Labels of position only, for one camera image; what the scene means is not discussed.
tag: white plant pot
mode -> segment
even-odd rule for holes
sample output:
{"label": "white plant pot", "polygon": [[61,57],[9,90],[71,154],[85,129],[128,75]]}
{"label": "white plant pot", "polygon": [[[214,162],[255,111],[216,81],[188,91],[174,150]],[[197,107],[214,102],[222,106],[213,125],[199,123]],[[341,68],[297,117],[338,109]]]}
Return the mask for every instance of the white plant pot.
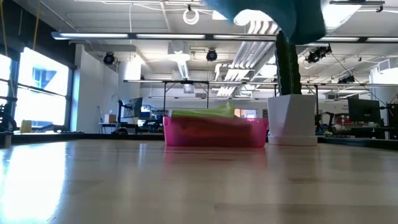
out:
{"label": "white plant pot", "polygon": [[314,95],[268,99],[268,142],[280,146],[316,146]]}

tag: computer monitor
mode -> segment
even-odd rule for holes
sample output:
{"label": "computer monitor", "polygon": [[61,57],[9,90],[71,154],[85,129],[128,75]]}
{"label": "computer monitor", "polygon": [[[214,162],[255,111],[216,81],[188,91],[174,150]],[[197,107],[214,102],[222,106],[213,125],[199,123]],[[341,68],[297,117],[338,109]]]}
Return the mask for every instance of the computer monitor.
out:
{"label": "computer monitor", "polygon": [[375,122],[381,120],[380,103],[377,100],[348,98],[349,119],[356,122]]}
{"label": "computer monitor", "polygon": [[122,118],[138,118],[141,116],[142,97],[130,100],[123,100],[123,105],[124,107],[122,107]]}

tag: pink plastic bin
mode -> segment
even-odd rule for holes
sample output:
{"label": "pink plastic bin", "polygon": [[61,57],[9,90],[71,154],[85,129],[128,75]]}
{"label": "pink plastic bin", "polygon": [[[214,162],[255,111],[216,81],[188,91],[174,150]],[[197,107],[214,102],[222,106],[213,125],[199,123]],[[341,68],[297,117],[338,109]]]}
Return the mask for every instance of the pink plastic bin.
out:
{"label": "pink plastic bin", "polygon": [[163,118],[167,146],[264,147],[267,118]]}

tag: cactus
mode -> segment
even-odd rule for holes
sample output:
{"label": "cactus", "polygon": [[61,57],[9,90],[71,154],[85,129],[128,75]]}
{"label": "cactus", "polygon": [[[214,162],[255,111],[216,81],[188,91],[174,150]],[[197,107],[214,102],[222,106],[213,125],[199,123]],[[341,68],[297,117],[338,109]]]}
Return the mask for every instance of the cactus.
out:
{"label": "cactus", "polygon": [[282,31],[278,33],[275,45],[279,94],[302,94],[296,46],[289,44]]}

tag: teal fabric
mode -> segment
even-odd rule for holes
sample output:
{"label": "teal fabric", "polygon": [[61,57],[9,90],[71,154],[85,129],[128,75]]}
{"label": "teal fabric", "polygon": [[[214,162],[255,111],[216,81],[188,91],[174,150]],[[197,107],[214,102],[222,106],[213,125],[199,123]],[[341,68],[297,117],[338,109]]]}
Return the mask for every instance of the teal fabric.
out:
{"label": "teal fabric", "polygon": [[309,44],[325,36],[321,0],[205,0],[229,20],[242,10],[260,10],[284,31],[291,44]]}

